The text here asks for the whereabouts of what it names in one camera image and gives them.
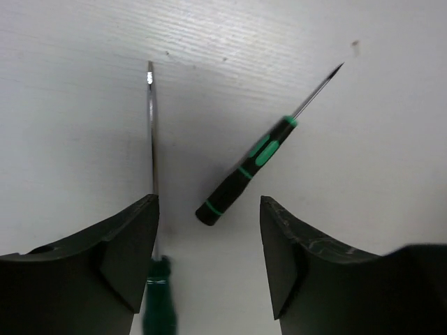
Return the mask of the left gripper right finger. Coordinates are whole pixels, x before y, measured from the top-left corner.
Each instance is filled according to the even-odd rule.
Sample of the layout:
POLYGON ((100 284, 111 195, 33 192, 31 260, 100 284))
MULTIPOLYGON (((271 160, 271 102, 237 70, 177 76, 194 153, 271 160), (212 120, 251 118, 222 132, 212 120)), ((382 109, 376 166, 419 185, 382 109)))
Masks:
POLYGON ((275 320, 283 334, 445 334, 446 246, 386 255, 354 248, 271 197, 260 228, 275 320))

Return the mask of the small precision screwdriver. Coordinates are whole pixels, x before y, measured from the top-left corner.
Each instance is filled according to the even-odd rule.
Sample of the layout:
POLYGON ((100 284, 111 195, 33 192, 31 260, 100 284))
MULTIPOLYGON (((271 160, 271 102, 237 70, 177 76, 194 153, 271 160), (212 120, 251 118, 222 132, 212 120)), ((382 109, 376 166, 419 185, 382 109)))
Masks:
POLYGON ((196 210, 196 218, 213 226, 230 206, 243 194, 250 181, 274 156, 287 137, 298 126, 298 117, 332 80, 343 65, 338 65, 321 83, 306 97, 292 114, 283 116, 257 143, 235 169, 217 186, 204 203, 196 210))

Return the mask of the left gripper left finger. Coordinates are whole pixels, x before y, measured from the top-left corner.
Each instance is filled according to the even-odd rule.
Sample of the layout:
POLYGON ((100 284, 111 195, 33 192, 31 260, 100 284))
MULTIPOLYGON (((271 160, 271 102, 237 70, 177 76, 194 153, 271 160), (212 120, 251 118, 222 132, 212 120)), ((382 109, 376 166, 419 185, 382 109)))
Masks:
POLYGON ((154 246, 153 195, 26 254, 1 256, 2 334, 128 334, 154 246))

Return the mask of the green screwdriver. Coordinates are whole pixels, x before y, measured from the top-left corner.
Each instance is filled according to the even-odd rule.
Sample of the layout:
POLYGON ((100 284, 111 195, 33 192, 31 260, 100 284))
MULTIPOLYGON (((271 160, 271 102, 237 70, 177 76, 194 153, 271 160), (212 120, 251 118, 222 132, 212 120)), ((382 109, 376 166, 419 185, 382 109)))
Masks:
POLYGON ((161 253, 159 238, 159 174, 158 174, 158 106, 154 63, 147 65, 147 123, 150 143, 152 195, 154 198, 154 247, 146 280, 145 312, 142 330, 144 334, 175 335, 177 333, 177 313, 171 290, 171 262, 161 253))

